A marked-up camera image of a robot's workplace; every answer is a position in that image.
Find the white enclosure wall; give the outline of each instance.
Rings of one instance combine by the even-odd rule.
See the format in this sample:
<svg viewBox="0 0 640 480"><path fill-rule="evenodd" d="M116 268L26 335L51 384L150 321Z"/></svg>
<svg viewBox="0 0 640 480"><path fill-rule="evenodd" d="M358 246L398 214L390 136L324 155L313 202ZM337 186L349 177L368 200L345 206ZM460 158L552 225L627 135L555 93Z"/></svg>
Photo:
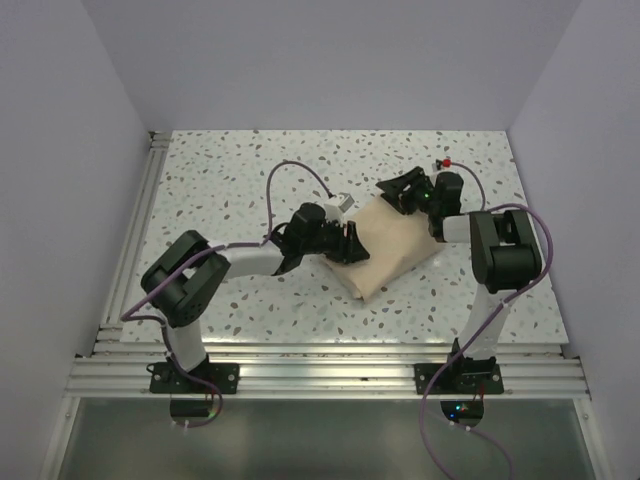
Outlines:
<svg viewBox="0 0 640 480"><path fill-rule="evenodd" d="M509 131L620 479L640 477L640 2L583 0Z"/></svg>
<svg viewBox="0 0 640 480"><path fill-rule="evenodd" d="M504 130L579 0L84 0L148 129Z"/></svg>
<svg viewBox="0 0 640 480"><path fill-rule="evenodd" d="M146 145L79 0L0 0L0 478L38 474Z"/></svg>

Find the terrazzo surface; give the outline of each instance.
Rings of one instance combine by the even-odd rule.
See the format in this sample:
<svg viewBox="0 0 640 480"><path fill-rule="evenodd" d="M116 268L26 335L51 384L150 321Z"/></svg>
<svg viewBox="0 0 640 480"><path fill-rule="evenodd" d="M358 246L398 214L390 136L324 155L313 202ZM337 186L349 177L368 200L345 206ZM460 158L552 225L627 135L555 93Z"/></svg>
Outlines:
<svg viewBox="0 0 640 480"><path fill-rule="evenodd" d="M351 193L352 214L378 194L377 181L418 165L430 171L446 156L476 171L489 206L525 202L504 132L176 131L127 304L143 296L141 275L185 230L198 230L212 243L260 239L266 178L282 160L305 162L332 191ZM463 211L479 208L473 179L458 173L465 181ZM286 167L274 177L272 197L277 224L305 201L322 203L324 191L304 170ZM221 285L201 317L202 334L208 342L451 342L467 321L475 290L467 245L447 245L368 304L351 298L319 258L308 256L285 276ZM160 331L149 322L126 324L121 340L160 342ZM548 279L516 302L500 341L567 341Z"/></svg>

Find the glass panel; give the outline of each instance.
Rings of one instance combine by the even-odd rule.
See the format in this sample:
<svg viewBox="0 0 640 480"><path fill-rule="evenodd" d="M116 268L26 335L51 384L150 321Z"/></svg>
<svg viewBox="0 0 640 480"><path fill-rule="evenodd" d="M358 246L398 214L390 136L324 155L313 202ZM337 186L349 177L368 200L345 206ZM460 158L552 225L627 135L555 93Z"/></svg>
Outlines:
<svg viewBox="0 0 640 480"><path fill-rule="evenodd" d="M439 402L429 402L442 415ZM463 479L507 478L482 439L427 418L442 460ZM184 434L165 399L84 400L61 479L444 479L426 453L414 401L229 399ZM571 401L486 402L478 426L512 455L516 478L593 479Z"/></svg>

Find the fabric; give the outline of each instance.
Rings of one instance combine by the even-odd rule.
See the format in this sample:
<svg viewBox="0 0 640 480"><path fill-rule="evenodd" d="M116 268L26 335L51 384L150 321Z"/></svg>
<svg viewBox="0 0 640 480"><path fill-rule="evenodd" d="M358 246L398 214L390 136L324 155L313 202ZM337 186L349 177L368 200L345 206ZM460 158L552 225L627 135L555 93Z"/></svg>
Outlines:
<svg viewBox="0 0 640 480"><path fill-rule="evenodd" d="M371 202L350 218L356 223L360 242L371 258L352 265L325 259L354 298L365 302L412 267L442 249L429 234L429 221L421 212L402 215L382 197Z"/></svg>

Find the black bracket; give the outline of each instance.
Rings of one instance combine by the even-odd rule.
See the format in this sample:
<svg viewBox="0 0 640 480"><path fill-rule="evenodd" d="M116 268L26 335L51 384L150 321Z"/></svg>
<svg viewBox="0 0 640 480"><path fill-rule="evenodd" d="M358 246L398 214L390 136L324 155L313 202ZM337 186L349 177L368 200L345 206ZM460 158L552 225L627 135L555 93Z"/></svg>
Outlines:
<svg viewBox="0 0 640 480"><path fill-rule="evenodd" d="M200 372L200 376L213 383L224 395L236 393L240 378L240 365L237 363L207 363L202 368L205 371ZM210 393L205 386L181 376L170 360L147 365L147 371L151 374L151 384L149 385L151 393L172 395Z"/></svg>
<svg viewBox="0 0 640 480"><path fill-rule="evenodd" d="M449 358L460 349L458 339L453 343ZM416 392L422 395L442 363L417 363L413 366ZM495 357L473 360L460 356L438 377L429 392L434 395L500 395L504 393L502 372Z"/></svg>

